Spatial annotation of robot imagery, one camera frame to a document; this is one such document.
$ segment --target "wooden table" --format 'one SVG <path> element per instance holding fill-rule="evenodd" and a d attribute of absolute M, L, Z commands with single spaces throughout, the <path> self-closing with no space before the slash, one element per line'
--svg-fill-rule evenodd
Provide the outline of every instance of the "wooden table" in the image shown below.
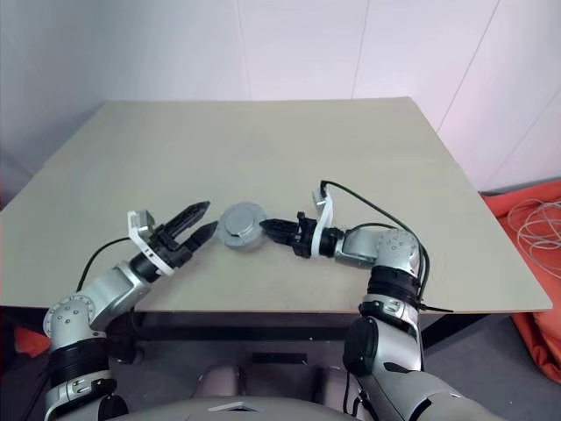
<path fill-rule="evenodd" d="M 432 262 L 426 304 L 468 313 L 551 307 L 409 98 L 105 104 L 2 211 L 0 304 L 46 308 L 71 293 L 89 256 L 126 235 L 129 210 L 147 208 L 166 222 L 210 200 L 210 221 L 251 201 L 271 218 L 316 218 L 311 190 L 320 179 L 349 186 L 418 234 Z M 330 193 L 337 226 L 386 222 Z M 90 278 L 136 252 L 113 246 Z M 368 278 L 270 241 L 240 253 L 213 239 L 137 308 L 356 312 Z"/>

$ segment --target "orange fabric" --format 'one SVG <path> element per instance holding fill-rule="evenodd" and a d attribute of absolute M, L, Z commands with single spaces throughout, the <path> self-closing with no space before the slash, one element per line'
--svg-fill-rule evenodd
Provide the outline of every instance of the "orange fabric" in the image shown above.
<path fill-rule="evenodd" d="M 27 353 L 32 358 L 45 352 L 51 345 L 51 341 L 47 336 L 39 335 L 19 326 L 16 326 L 14 329 L 14 337 L 16 340 L 16 350 L 19 353 Z"/>
<path fill-rule="evenodd" d="M 547 182 L 504 195 L 483 197 L 483 200 L 520 252 L 520 247 L 516 244 L 516 232 L 508 226 L 508 212 L 524 199 L 536 198 L 545 202 L 553 202 L 560 197 L 561 182 Z M 528 213 L 523 217 L 525 218 L 537 205 L 538 203 L 528 207 L 526 210 Z M 514 314 L 513 320 L 534 362 L 550 379 L 561 383 L 561 281 L 541 269 L 523 252 L 521 252 L 521 256 L 550 297 L 553 309 L 539 313 Z M 545 264 L 558 266 L 561 262 L 561 250 L 541 252 L 539 258 Z"/>

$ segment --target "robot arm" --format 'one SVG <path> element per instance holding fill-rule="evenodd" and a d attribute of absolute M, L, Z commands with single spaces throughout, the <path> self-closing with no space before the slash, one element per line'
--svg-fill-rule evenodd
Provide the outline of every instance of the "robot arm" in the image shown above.
<path fill-rule="evenodd" d="M 291 246 L 297 256 L 322 255 L 370 270 L 367 292 L 359 306 L 361 318 L 348 331 L 343 362 L 357 378 L 362 388 L 361 402 L 372 419 L 500 420 L 423 371 L 418 328 L 419 309 L 423 307 L 419 280 L 423 249 L 417 237 L 394 228 L 377 232 L 366 229 L 368 225 L 388 227 L 384 224 L 359 225 L 347 231 L 330 227 L 333 203 L 325 184 L 322 182 L 323 187 L 313 194 L 321 212 L 319 221 L 299 212 L 297 223 L 268 219 L 261 226 L 274 242 Z"/>
<path fill-rule="evenodd" d="M 96 399 L 111 398 L 117 382 L 109 371 L 107 325 L 129 311 L 161 275 L 172 275 L 216 230 L 213 222 L 196 230 L 185 242 L 175 238 L 198 222 L 209 202 L 189 206 L 165 225 L 153 228 L 143 210 L 129 212 L 129 236 L 141 253 L 97 277 L 86 288 L 59 301 L 46 314 L 43 328 L 51 339 L 45 420 Z"/>

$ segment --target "black table leg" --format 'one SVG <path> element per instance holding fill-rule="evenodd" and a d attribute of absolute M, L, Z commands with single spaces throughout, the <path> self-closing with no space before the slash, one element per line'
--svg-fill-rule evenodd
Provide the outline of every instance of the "black table leg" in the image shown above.
<path fill-rule="evenodd" d="M 142 360 L 144 352 L 137 345 L 141 339 L 135 333 L 132 320 L 135 325 L 141 324 L 143 313 L 127 312 L 107 326 L 107 352 L 121 364 L 135 364 Z"/>
<path fill-rule="evenodd" d="M 444 349 L 507 317 L 508 314 L 446 314 L 421 332 L 425 355 Z"/>

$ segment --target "round metal lid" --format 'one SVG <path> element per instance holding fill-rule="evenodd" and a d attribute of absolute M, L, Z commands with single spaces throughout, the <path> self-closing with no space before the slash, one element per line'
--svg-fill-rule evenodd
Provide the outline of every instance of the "round metal lid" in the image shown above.
<path fill-rule="evenodd" d="M 218 219 L 217 235 L 232 248 L 252 248 L 259 243 L 266 219 L 265 212 L 255 203 L 242 202 L 228 208 Z"/>

